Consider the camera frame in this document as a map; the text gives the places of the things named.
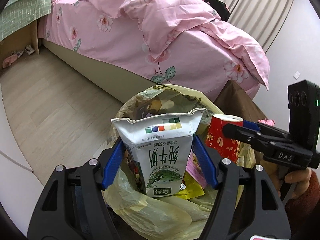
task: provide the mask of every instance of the light switch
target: light switch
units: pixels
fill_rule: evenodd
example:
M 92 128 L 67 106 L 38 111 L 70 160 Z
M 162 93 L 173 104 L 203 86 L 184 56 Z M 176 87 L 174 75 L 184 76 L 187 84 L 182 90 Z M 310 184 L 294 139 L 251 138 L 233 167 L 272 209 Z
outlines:
M 298 71 L 293 75 L 295 80 L 298 80 L 299 76 L 300 76 L 300 73 Z

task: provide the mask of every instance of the wooden floor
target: wooden floor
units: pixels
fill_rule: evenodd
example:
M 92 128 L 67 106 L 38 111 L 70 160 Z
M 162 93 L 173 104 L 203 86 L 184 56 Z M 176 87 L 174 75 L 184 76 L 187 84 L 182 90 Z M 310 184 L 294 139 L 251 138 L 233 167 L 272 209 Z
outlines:
M 58 164 L 79 166 L 101 152 L 122 106 L 43 47 L 24 53 L 0 82 L 12 133 L 43 184 Z

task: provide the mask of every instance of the yellow wrapper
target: yellow wrapper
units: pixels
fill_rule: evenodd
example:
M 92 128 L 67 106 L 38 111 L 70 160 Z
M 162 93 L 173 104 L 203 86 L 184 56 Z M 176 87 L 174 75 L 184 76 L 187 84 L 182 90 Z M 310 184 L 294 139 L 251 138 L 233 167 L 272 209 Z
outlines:
M 182 199 L 190 199 L 204 195 L 204 191 L 200 184 L 186 171 L 183 176 L 186 188 L 180 190 L 174 196 Z

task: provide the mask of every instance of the bed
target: bed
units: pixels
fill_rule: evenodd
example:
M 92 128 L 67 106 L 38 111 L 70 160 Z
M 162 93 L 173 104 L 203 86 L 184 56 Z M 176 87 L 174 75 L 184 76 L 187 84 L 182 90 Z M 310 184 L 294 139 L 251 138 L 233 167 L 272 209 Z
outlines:
M 212 101 L 230 79 L 251 98 L 268 88 L 260 45 L 201 0 L 52 0 L 38 37 L 123 103 L 156 83 Z

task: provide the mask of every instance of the red cup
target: red cup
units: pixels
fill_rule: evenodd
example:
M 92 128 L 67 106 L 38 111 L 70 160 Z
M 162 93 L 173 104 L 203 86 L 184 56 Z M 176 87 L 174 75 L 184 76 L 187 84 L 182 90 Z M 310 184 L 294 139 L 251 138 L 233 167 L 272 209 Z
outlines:
M 228 158 L 234 163 L 238 160 L 240 142 L 223 135 L 222 128 L 227 123 L 243 126 L 243 119 L 229 114 L 214 114 L 211 119 L 205 144 L 216 149 L 222 158 Z

